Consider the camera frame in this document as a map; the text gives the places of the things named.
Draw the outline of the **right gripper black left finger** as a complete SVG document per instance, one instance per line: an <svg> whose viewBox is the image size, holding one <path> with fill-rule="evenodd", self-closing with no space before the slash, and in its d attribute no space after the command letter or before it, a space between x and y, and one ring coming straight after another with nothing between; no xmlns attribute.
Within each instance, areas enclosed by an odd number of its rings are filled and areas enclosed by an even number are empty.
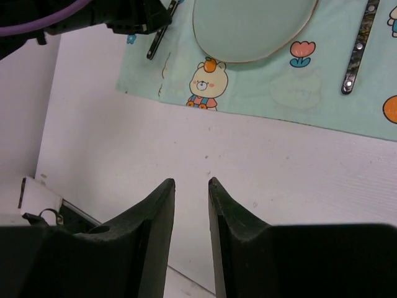
<svg viewBox="0 0 397 298"><path fill-rule="evenodd" d="M51 237L47 297L162 297L174 223L175 181L120 215Z"/></svg>

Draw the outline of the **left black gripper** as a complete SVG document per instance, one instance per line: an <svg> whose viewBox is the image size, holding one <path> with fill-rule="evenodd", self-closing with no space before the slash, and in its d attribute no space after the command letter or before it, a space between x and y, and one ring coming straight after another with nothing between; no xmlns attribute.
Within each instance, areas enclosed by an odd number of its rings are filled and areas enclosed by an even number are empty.
<svg viewBox="0 0 397 298"><path fill-rule="evenodd" d="M170 25L171 13L158 0L95 0L45 29L58 35L105 24L115 34L152 34Z"/></svg>

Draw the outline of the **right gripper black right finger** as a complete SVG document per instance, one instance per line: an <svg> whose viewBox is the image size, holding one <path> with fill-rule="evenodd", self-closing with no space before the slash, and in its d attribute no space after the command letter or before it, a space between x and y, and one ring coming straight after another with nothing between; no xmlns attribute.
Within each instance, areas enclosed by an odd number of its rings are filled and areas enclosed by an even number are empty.
<svg viewBox="0 0 397 298"><path fill-rule="evenodd" d="M270 225L208 182L208 212L217 297L278 297Z"/></svg>

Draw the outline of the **steel fork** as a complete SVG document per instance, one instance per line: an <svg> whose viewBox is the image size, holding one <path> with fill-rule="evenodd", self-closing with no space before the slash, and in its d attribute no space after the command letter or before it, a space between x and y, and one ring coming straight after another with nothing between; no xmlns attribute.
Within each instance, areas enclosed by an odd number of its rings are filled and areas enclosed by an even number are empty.
<svg viewBox="0 0 397 298"><path fill-rule="evenodd" d="M175 11L177 9L179 5L179 1L176 0L172 0L169 4L169 7L167 9L167 11L170 13L171 18L173 18ZM159 30L156 35L154 36L153 42L146 54L146 58L149 60L152 60L158 50L159 44L161 43L164 34L167 30L167 26L165 26L164 28L162 28L161 30Z"/></svg>

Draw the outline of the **light green floral plate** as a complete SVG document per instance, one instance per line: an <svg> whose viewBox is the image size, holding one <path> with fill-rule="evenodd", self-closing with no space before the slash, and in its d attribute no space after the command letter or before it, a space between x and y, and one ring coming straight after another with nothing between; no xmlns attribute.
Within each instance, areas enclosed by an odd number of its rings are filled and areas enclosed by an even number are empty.
<svg viewBox="0 0 397 298"><path fill-rule="evenodd" d="M293 40L311 19L317 1L195 1L195 40L208 56L248 63L272 55Z"/></svg>

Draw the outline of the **green cartoon print cloth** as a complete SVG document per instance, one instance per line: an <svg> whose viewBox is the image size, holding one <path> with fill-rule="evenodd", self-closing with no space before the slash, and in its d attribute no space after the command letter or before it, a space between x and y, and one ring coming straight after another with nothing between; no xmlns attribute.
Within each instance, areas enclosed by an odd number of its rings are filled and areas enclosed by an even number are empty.
<svg viewBox="0 0 397 298"><path fill-rule="evenodd" d="M366 1L320 1L303 32L270 58L220 63L197 45L193 1L181 1L152 59L131 35L116 88L155 101L286 120L396 140L396 2L378 1L352 92L344 76Z"/></svg>

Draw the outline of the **steel table knife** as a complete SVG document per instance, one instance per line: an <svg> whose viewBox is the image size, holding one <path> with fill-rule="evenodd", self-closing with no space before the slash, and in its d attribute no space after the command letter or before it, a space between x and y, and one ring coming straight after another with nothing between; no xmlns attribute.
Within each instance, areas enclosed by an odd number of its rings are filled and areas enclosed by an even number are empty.
<svg viewBox="0 0 397 298"><path fill-rule="evenodd" d="M349 95L355 86L379 3L380 0L368 0L365 5L364 14L360 21L359 30L355 38L354 47L341 86L341 93L343 95Z"/></svg>

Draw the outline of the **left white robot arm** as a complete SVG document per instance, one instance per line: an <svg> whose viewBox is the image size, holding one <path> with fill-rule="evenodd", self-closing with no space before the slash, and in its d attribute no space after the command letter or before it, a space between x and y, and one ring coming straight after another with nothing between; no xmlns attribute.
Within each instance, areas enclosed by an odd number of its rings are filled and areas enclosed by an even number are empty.
<svg viewBox="0 0 397 298"><path fill-rule="evenodd" d="M46 45L46 35L102 24L115 34L148 35L171 22L171 8L161 1L1 1L1 58L30 39Z"/></svg>

